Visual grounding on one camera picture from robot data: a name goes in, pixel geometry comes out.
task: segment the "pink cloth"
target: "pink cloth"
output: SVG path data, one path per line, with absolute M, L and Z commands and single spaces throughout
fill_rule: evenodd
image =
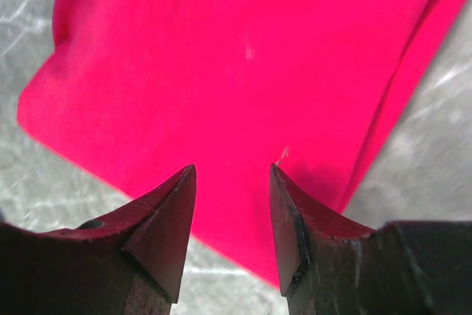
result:
M 55 0 L 18 121 L 131 198 L 195 163 L 194 236 L 277 284 L 269 165 L 341 212 L 464 2 Z

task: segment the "red fabric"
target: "red fabric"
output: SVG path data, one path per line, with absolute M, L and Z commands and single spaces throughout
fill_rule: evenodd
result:
M 132 198 L 195 163 L 193 234 L 277 284 L 270 163 L 342 211 L 464 2 L 55 0 L 18 121 Z

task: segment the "gray surface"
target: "gray surface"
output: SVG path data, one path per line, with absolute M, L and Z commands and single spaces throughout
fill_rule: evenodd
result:
M 0 0 L 0 207 L 45 231 L 125 203 L 119 193 L 34 143 L 15 122 L 18 94 L 52 51 L 53 0 Z M 472 4 L 424 78 L 346 215 L 472 219 Z M 191 241 L 173 314 L 286 314 L 277 291 Z

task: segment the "metal tool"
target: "metal tool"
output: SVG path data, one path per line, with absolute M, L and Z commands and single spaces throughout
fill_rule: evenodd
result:
M 281 294 L 296 314 L 472 314 L 472 223 L 395 221 L 379 230 L 303 192 L 272 165 Z
M 0 223 L 0 314 L 168 314 L 177 302 L 195 205 L 188 166 L 77 229 Z

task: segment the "gray background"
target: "gray background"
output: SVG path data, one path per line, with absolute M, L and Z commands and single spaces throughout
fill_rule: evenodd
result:
M 53 0 L 0 0 L 0 207 L 23 228 L 76 227 L 125 198 L 28 138 L 18 95 L 52 52 Z M 472 2 L 347 208 L 392 219 L 472 219 Z M 191 240 L 173 314 L 286 314 L 278 292 Z

